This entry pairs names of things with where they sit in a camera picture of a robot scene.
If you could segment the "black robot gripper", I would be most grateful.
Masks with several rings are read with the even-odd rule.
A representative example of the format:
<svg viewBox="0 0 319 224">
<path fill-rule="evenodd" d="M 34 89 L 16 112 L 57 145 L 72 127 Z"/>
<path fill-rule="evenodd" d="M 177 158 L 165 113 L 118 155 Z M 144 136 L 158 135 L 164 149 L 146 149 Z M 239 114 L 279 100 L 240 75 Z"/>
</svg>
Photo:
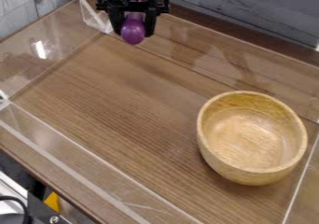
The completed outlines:
<svg viewBox="0 0 319 224">
<path fill-rule="evenodd" d="M 117 35 L 121 34 L 122 12 L 145 12 L 148 10 L 144 17 L 144 28 L 145 36 L 149 37 L 154 33 L 157 13 L 169 12 L 169 0 L 96 0 L 96 9 L 108 11 L 108 18 Z"/>
</svg>

